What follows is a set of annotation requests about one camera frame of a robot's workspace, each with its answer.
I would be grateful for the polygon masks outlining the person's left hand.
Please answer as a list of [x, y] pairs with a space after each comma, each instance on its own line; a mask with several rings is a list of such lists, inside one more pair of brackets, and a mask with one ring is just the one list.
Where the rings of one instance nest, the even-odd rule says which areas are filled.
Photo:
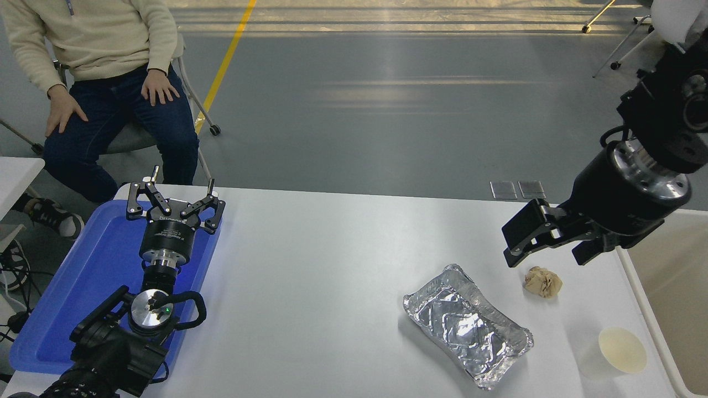
[[148, 70], [147, 77], [141, 88], [141, 96], [149, 101], [151, 106], [166, 105], [180, 98], [179, 91], [170, 83], [167, 74], [162, 70]]

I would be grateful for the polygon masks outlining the person's right hand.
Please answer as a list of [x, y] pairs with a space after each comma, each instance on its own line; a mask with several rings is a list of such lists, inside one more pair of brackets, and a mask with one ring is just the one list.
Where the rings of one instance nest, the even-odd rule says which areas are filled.
[[50, 99], [50, 114], [46, 119], [44, 134], [46, 138], [54, 133], [63, 134], [72, 116], [78, 116], [81, 121], [88, 123], [87, 115], [66, 86], [55, 84], [48, 89], [46, 95]]

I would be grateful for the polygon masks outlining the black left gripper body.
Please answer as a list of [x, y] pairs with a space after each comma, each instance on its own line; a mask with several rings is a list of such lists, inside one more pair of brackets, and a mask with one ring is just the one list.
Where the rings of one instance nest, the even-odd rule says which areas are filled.
[[164, 215], [158, 206], [152, 207], [147, 215], [147, 227], [142, 239], [139, 254], [141, 257], [153, 257], [159, 251], [172, 251], [181, 257], [192, 255], [196, 229], [200, 224], [197, 215], [182, 219], [188, 203], [170, 199], [169, 215]]

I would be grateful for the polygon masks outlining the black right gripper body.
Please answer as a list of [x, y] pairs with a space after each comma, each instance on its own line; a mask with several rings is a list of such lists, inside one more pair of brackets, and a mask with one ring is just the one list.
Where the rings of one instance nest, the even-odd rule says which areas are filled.
[[576, 177], [561, 207], [601, 232], [599, 246], [633, 247], [665, 219], [665, 199], [652, 184], [658, 175], [640, 163], [640, 149], [609, 145]]

